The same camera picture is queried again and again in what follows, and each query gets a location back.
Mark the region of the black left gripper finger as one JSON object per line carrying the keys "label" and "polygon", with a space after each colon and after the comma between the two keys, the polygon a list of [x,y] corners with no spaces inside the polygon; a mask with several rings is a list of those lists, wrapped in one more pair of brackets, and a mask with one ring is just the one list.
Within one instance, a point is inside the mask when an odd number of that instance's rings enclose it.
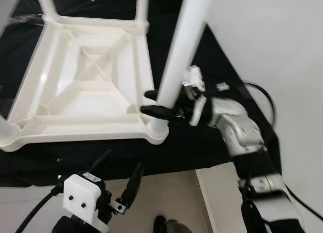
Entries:
{"label": "black left gripper finger", "polygon": [[89,167],[89,173],[95,174],[98,171],[100,171],[104,166],[106,166],[106,163],[109,161],[111,155],[113,154],[112,149],[106,150],[103,154],[99,156],[94,162],[92,162],[91,166]]}
{"label": "black left gripper finger", "polygon": [[120,196],[120,204],[129,209],[134,203],[134,200],[138,194],[139,187],[141,185],[141,180],[143,178],[145,171],[145,165],[143,162],[138,162],[135,170],[132,173],[131,178],[129,179],[126,189],[123,191]]}

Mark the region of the white plastic children table top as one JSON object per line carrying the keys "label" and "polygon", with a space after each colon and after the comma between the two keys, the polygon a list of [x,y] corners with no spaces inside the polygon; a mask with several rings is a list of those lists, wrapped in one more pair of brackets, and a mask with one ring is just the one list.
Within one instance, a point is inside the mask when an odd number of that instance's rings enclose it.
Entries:
{"label": "white plastic children table top", "polygon": [[25,145],[110,139],[145,139],[160,145],[140,112],[153,101],[147,25],[134,20],[60,16],[44,23],[7,120],[20,134],[0,150]]}

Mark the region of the black tablecloth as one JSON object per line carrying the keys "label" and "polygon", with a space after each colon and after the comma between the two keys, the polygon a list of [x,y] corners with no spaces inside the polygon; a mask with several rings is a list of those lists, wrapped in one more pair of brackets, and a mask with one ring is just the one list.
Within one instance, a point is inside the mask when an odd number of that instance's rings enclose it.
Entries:
{"label": "black tablecloth", "polygon": [[[65,16],[129,20],[135,15],[135,0],[53,0],[57,11]],[[148,7],[148,48],[154,87],[159,86],[175,32],[182,0],[150,0]],[[38,39],[42,20],[35,23],[7,22],[22,15],[40,16],[38,0],[0,0],[0,106],[2,115],[9,112],[28,67]],[[206,26],[194,64],[203,69],[208,83],[238,84],[240,76],[229,62],[216,37]],[[239,101],[260,126],[270,159],[281,171],[279,138],[244,87],[224,92]],[[106,151],[112,151],[106,164],[95,173],[106,180],[127,178],[139,163],[145,175],[209,168],[231,161],[228,148],[214,127],[171,122],[170,133],[160,145],[145,139],[79,141],[28,144],[15,152],[0,150],[0,187],[27,188],[53,186],[58,175],[67,175],[90,166]]]}

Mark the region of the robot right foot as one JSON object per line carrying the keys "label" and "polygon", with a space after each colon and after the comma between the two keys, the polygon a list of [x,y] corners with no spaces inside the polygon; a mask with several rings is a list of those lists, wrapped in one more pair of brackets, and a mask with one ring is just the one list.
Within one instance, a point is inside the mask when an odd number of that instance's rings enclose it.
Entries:
{"label": "robot right foot", "polygon": [[157,215],[152,233],[192,233],[192,230],[175,219],[167,220],[163,215]]}

